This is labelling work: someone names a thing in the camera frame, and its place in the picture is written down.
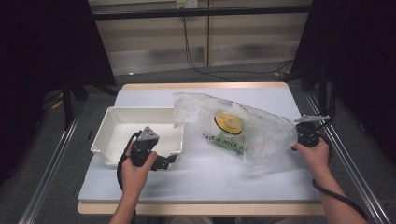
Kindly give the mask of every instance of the wooden table edge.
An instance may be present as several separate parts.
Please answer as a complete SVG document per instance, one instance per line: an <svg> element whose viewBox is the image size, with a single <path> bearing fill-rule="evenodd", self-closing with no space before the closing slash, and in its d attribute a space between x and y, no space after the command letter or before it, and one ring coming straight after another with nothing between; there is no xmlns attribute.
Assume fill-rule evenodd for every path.
<svg viewBox="0 0 396 224"><path fill-rule="evenodd" d="M188 82L188 83L131 83L123 90L167 90L206 88L288 88L285 82Z"/></svg>
<svg viewBox="0 0 396 224"><path fill-rule="evenodd" d="M112 215L117 203L79 202L85 215ZM324 216L317 203L140 203L136 213L143 216Z"/></svg>

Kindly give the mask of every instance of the clear plastic bag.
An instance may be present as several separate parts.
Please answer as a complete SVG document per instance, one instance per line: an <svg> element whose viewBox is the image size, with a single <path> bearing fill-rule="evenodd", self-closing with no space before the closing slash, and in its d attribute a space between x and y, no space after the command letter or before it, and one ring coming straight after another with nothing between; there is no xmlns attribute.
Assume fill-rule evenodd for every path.
<svg viewBox="0 0 396 224"><path fill-rule="evenodd" d="M294 124L248 105L202 93L174 93L175 127L198 112L198 130L208 143L242 155L247 166L263 164L297 142Z"/></svg>

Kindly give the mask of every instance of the forearm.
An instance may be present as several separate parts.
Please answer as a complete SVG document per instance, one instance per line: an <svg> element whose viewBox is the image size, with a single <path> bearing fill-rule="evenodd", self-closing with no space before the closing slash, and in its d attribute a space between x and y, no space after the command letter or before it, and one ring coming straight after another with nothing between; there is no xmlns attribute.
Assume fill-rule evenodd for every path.
<svg viewBox="0 0 396 224"><path fill-rule="evenodd" d="M122 195L119 206L109 223L130 224L134 216L134 210L136 209L138 199L138 195Z"/></svg>
<svg viewBox="0 0 396 224"><path fill-rule="evenodd" d="M346 197L346 194L338 185L330 169L321 168L313 172L319 186ZM367 223L359 212L350 205L325 194L320 193L323 209L330 224L332 223Z"/></svg>

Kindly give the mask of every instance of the white tray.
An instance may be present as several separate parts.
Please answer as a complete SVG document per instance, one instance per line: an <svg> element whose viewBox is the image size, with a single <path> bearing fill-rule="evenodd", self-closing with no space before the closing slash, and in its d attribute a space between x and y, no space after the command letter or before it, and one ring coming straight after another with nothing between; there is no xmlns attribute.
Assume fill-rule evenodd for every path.
<svg viewBox="0 0 396 224"><path fill-rule="evenodd" d="M117 166L132 134L149 126L160 136L154 151L168 157L182 151L183 127L174 128L173 108L110 107L96 135L91 152L108 166Z"/></svg>

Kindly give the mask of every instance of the human hand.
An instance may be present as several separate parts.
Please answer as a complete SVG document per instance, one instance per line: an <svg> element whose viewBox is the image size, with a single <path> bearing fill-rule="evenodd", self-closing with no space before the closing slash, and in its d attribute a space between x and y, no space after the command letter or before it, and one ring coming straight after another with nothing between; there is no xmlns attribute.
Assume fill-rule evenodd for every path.
<svg viewBox="0 0 396 224"><path fill-rule="evenodd" d="M134 141L129 145L125 155L128 157L122 163L121 178L122 178L122 196L130 195L131 197L138 197L143 187L145 187L149 170L157 158L157 152L153 151L148 155L148 159L142 167L134 166L131 158L131 149Z"/></svg>
<svg viewBox="0 0 396 224"><path fill-rule="evenodd" d="M293 147L303 153L314 175L329 170L330 148L321 137L315 147L305 147L300 143L294 144Z"/></svg>

